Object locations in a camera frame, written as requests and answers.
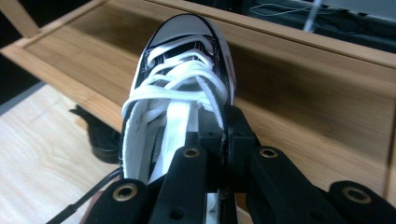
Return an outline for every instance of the sneaker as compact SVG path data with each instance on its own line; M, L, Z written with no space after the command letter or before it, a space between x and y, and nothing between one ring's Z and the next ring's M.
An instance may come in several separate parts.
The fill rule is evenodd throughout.
M166 174L186 132L197 132L198 108L215 114L233 103L235 75L229 47L217 27L191 14L166 21L148 42L122 108L121 170L149 183ZM164 129L161 152L150 173L154 142Z

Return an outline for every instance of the screw hole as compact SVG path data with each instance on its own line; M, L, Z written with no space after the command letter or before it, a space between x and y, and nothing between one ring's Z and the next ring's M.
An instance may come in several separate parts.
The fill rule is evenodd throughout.
M183 155L187 158L194 158L194 157L199 156L199 154L200 153L199 153L198 149L195 149L195 148L188 148L183 151Z
M355 203L370 203L371 197L361 189L353 187L345 187L342 189L344 195L352 202Z
M265 158L275 158L277 157L277 153L272 149L262 149L260 150L260 154Z
M132 183L124 184L113 192L113 199L117 202L125 202L132 199L137 193L137 186Z
M174 208L172 209L171 213L169 214L169 217L174 219L174 220L181 220L184 217L185 213L183 209L181 208Z

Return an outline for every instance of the wooden frame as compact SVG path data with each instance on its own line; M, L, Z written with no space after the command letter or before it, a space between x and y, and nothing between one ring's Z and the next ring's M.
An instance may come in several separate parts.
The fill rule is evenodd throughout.
M0 0L0 9L24 37L38 33L38 26L18 0Z
M116 130L141 50L168 18L210 18L229 42L235 105L317 186L351 179L395 201L396 55L173 0L91 1L1 49Z

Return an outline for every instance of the shoe toe cap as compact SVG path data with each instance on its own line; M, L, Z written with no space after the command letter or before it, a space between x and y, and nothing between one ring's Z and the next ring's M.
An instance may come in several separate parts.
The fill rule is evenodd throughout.
M163 24L150 45L156 46L181 35L212 35L212 32L200 17L191 14L179 15Z

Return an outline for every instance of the wooden surface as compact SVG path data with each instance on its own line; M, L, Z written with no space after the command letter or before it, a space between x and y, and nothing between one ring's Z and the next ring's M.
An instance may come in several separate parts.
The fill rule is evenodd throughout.
M175 8L139 0L106 1L2 53L120 130L120 107L149 37L163 21L183 13L182 7L205 11L184 4ZM262 144L284 150L323 189L351 179L396 204L394 191L389 191L396 189L389 185L394 185L389 181L394 54L337 40L328 43L327 38L237 15L234 21L240 18L245 25L229 22L230 13L215 9L206 15L230 44L235 105ZM364 53L354 54L357 49Z
M22 36L32 37L38 26L18 0L0 0L0 9Z
M47 85L0 116L0 223L45 223L118 167L91 154L74 107Z
M389 182L387 186L386 197L396 207L396 120L393 123L393 143L389 158Z

